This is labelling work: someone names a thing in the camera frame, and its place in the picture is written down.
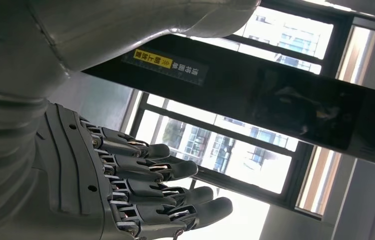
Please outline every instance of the robotic hand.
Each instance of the robotic hand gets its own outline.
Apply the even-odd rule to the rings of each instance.
[[[81,120],[92,136],[92,145],[103,164],[112,194],[108,202],[118,229],[136,238],[152,240],[173,237],[203,228],[232,212],[225,197],[213,200],[213,190],[168,187],[163,181],[191,177],[198,172],[193,161],[157,163],[170,149],[149,145],[132,136]]]

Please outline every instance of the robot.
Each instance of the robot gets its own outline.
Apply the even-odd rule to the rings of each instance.
[[[232,211],[167,187],[193,162],[46,98],[73,72],[167,34],[227,36],[259,0],[0,0],[0,239],[177,238]]]

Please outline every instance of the window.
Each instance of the window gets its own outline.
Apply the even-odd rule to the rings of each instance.
[[[259,16],[257,15],[255,18],[256,21],[265,23],[266,22],[266,17],[265,16]]]
[[[222,121],[233,125],[233,123],[223,119],[224,117],[221,117]],[[150,119],[143,118],[141,125],[145,123],[150,124]],[[169,132],[170,129],[174,129],[168,127],[169,125],[184,127],[177,127],[177,131]],[[250,126],[247,128],[235,126],[251,132]],[[155,128],[149,128],[149,132],[153,132]],[[272,152],[166,116],[163,116],[161,126],[158,126],[158,128],[156,142],[151,142],[151,144],[163,143],[164,139],[180,139],[177,142],[177,148],[170,147],[174,157],[194,161],[210,170],[278,194],[281,193],[291,164],[290,156]],[[274,141],[276,134],[260,129],[256,137],[262,138],[263,141]]]
[[[256,16],[235,32],[236,35],[257,41],[259,39],[268,40],[268,42],[261,42],[267,42],[319,59],[324,58],[334,27],[332,24],[265,7],[258,7],[255,13]]]
[[[269,44],[270,43],[270,40],[267,40],[267,39],[262,39],[262,38],[259,38],[259,37],[256,37],[256,36],[249,36],[248,37],[249,39],[253,39],[255,41],[259,41],[259,42],[262,42],[262,43],[266,43],[266,44]]]
[[[224,117],[224,120],[227,121],[227,122],[230,122],[230,123],[233,123],[233,124],[239,125],[239,126],[244,126],[244,125],[245,125],[244,122],[242,122],[242,121],[238,121],[238,120],[235,120],[235,119],[230,118],[230,117]]]

